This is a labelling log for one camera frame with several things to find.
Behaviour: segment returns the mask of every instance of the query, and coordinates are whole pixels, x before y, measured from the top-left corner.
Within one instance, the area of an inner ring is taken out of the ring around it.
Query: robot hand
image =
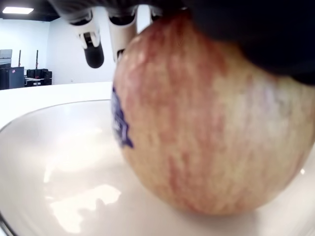
[[[117,62],[128,43],[136,36],[137,8],[150,5],[152,21],[183,7],[181,0],[49,0],[59,15],[77,31],[90,67],[104,62],[99,27],[93,7],[104,6],[108,12],[114,61]]]
[[[210,37],[238,43],[254,64],[276,74],[315,84],[315,7],[312,0],[49,0],[77,28],[88,64],[98,68],[104,57],[92,7],[104,6],[110,20],[114,60],[136,35],[139,4],[151,6],[155,20],[188,7],[196,25]]]

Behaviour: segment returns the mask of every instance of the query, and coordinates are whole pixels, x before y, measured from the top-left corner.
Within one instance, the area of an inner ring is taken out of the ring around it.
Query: white bowl
[[[254,212],[193,215],[137,180],[113,138],[109,101],[59,105],[0,132],[0,212],[18,236],[313,236],[315,158]]]

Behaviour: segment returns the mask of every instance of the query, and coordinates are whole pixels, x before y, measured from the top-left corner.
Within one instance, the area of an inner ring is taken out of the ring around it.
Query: white table
[[[70,102],[110,99],[112,82],[52,85],[0,91],[0,128],[26,113]]]

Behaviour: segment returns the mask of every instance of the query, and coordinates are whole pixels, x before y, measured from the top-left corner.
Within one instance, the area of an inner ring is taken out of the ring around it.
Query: black fingertip
[[[89,47],[85,49],[85,57],[87,60],[88,65],[93,68],[97,69],[100,68],[104,64],[104,53],[102,44],[99,44],[98,47]]]

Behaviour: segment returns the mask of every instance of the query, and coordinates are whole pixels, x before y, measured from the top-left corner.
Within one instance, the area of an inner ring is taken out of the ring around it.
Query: red apple
[[[113,112],[123,154],[171,205],[253,210],[301,170],[315,140],[315,89],[271,75],[215,42],[189,14],[161,19],[125,51]]]

